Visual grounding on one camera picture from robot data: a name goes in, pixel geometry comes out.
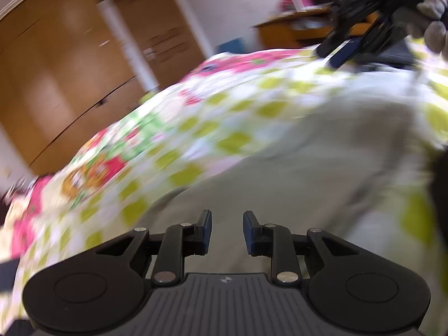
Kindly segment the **right gloved hand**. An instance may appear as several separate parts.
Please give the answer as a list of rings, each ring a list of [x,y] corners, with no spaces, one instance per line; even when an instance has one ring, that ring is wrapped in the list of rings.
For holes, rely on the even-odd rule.
[[[447,61],[447,0],[423,0],[414,9],[401,7],[393,22],[404,27],[414,39],[423,39],[427,48]]]

